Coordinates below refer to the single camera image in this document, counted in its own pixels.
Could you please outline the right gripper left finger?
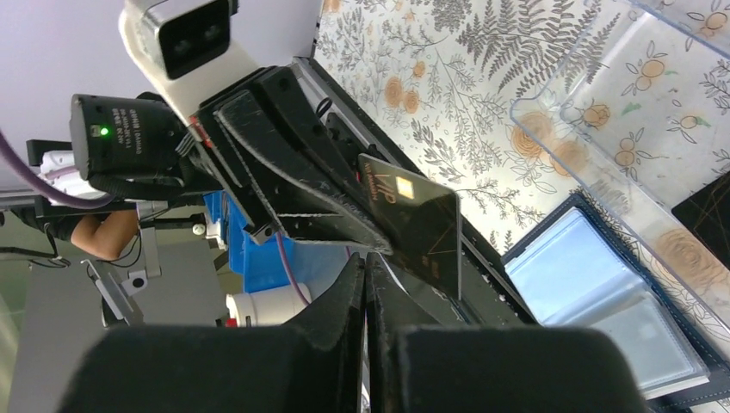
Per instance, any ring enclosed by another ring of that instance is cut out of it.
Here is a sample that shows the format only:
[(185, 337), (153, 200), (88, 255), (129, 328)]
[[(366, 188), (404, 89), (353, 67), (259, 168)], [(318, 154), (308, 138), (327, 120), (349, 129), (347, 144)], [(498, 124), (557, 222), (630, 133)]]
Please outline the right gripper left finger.
[(139, 326), (89, 349), (62, 412), (357, 412), (365, 263), (277, 326)]

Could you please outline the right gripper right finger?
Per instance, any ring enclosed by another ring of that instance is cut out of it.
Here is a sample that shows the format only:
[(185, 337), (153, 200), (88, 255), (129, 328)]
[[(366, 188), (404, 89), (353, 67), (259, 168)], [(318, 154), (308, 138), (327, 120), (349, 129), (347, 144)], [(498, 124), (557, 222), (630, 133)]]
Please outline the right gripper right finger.
[(586, 328), (440, 325), (366, 258), (373, 412), (643, 412), (628, 363)]

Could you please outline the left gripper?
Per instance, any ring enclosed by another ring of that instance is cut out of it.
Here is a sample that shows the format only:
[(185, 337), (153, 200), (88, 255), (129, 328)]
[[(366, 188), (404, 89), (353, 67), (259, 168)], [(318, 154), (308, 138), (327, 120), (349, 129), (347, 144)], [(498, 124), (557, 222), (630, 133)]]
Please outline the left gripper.
[(291, 68), (253, 71), (200, 103), (191, 121), (204, 164), (257, 243), (279, 234), (393, 251), (367, 209), (356, 147), (321, 120)]

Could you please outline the blue leather card holder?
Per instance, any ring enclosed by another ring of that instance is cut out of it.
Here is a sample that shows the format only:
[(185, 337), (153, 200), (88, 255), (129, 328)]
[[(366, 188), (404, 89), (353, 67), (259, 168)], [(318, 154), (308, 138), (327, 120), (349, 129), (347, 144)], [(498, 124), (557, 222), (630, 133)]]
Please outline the blue leather card holder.
[(655, 412), (729, 397), (729, 361), (582, 194), (571, 194), (503, 257), (538, 324), (598, 330), (620, 349)]

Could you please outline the clear plastic card box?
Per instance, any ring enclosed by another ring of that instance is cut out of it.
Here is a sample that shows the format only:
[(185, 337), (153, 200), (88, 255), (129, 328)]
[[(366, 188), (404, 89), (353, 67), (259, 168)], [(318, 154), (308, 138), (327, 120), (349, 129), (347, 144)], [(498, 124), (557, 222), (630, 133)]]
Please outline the clear plastic card box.
[(583, 1), (554, 74), (513, 120), (729, 349), (729, 4)]

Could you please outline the person's forearm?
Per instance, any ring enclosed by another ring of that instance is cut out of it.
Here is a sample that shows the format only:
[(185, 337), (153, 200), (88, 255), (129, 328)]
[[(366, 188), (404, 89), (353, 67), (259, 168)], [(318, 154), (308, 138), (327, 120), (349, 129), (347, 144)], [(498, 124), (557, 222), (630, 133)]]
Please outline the person's forearm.
[(101, 220), (96, 215), (84, 215), (71, 233), (71, 244), (105, 261), (121, 257), (139, 229), (135, 211), (111, 212)]

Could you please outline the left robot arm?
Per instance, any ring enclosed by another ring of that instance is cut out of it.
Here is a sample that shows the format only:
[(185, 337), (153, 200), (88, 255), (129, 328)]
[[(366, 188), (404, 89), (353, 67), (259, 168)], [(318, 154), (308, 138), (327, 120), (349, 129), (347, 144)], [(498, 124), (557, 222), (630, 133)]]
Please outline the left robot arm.
[(68, 150), (94, 194), (115, 202), (180, 201), (225, 191), (243, 230), (302, 243), (355, 245), (389, 254), (358, 171), (376, 156), (334, 116), (313, 107), (288, 67), (270, 66), (206, 99), (184, 125), (159, 97), (76, 94), (71, 141), (32, 140), (38, 163)]

